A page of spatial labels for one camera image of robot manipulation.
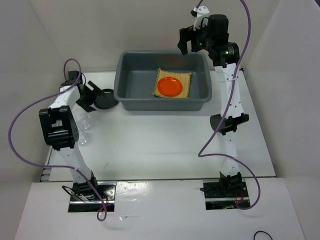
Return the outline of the black round plate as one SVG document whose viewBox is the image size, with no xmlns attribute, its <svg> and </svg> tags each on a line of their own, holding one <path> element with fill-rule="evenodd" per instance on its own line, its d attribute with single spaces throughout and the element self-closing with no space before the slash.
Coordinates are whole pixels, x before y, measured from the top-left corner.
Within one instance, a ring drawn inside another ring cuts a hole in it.
<svg viewBox="0 0 320 240">
<path fill-rule="evenodd" d="M 102 90 L 103 94 L 101 94 L 94 105 L 101 110 L 108 110 L 115 107 L 119 102 L 114 97 L 114 90 L 110 88 L 105 88 Z"/>
</svg>

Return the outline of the orange plastic plate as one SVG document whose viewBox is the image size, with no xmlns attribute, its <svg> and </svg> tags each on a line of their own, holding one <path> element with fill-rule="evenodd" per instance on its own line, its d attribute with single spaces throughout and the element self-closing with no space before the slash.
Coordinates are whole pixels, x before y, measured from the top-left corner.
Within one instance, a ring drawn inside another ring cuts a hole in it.
<svg viewBox="0 0 320 240">
<path fill-rule="evenodd" d="M 183 85 L 179 79 L 166 76 L 158 81 L 157 90 L 166 97 L 175 97 L 182 92 Z"/>
</svg>

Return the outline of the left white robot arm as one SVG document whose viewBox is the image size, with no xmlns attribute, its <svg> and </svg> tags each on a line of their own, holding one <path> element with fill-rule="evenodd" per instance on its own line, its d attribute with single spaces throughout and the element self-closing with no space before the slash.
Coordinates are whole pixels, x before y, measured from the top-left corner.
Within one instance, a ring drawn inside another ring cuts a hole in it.
<svg viewBox="0 0 320 240">
<path fill-rule="evenodd" d="M 92 104 L 103 91 L 91 81 L 88 84 L 93 89 L 88 88 L 83 76 L 79 71 L 69 71 L 68 79 L 60 85 L 60 95 L 38 115 L 45 143 L 57 151 L 71 171 L 72 192 L 80 200 L 94 200 L 100 188 L 80 152 L 80 133 L 72 109 L 78 105 L 87 113 L 95 111 Z"/>
</svg>

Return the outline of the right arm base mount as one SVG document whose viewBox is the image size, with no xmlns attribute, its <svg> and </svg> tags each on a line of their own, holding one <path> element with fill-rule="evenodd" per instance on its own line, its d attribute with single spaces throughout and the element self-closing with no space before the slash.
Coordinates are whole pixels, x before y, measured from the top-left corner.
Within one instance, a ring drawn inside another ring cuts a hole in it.
<svg viewBox="0 0 320 240">
<path fill-rule="evenodd" d="M 200 191 L 207 210 L 229 210 L 251 206 L 246 182 L 241 173 L 220 175 L 219 179 L 204 180 Z"/>
</svg>

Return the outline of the woven bamboo mat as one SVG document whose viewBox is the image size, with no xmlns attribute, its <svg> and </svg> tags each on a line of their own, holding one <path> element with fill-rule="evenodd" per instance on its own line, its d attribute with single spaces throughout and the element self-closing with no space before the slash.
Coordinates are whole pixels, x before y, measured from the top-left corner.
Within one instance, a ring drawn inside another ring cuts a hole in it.
<svg viewBox="0 0 320 240">
<path fill-rule="evenodd" d="M 152 95 L 156 96 L 156 97 L 160 97 L 160 98 L 187 99 L 189 97 L 189 92 L 190 92 L 191 76 L 192 76 L 191 72 L 178 73 L 178 72 L 166 71 L 166 70 L 159 68 L 157 70 L 157 76 L 156 76 Z M 182 86 L 183 86 L 182 92 L 179 95 L 174 96 L 174 97 L 162 95 L 158 91 L 157 83 L 161 78 L 164 78 L 164 77 L 174 77 L 174 78 L 179 79 L 182 83 Z"/>
</svg>

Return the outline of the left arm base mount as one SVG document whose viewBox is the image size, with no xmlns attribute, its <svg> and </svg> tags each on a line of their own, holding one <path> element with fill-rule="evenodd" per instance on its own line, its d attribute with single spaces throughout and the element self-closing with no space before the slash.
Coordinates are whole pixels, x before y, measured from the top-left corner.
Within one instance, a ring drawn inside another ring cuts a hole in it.
<svg viewBox="0 0 320 240">
<path fill-rule="evenodd" d="M 105 211 L 103 202 L 106 204 L 107 212 L 115 211 L 115 198 L 116 198 L 116 183 L 108 181 L 99 181 L 97 191 L 100 195 L 98 197 L 95 193 L 85 196 L 75 192 L 74 187 L 63 185 L 61 187 L 69 195 L 69 213 L 89 213 L 97 212 L 98 210 Z"/>
</svg>

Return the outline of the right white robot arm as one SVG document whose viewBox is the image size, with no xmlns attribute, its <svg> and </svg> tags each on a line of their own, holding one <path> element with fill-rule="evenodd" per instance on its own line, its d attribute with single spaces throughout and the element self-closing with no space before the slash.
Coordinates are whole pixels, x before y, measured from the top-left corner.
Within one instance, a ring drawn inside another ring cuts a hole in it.
<svg viewBox="0 0 320 240">
<path fill-rule="evenodd" d="M 183 55 L 188 53 L 188 42 L 193 53 L 207 51 L 217 74 L 221 112 L 210 117 L 210 126 L 213 136 L 218 137 L 220 146 L 225 150 L 219 171 L 219 191 L 225 197 L 231 196 L 242 184 L 239 165 L 235 161 L 235 133 L 238 125 L 249 121 L 237 82 L 244 54 L 235 42 L 229 41 L 228 27 L 229 20 L 223 14 L 201 14 L 196 17 L 194 25 L 180 29 L 177 44 Z"/>
</svg>

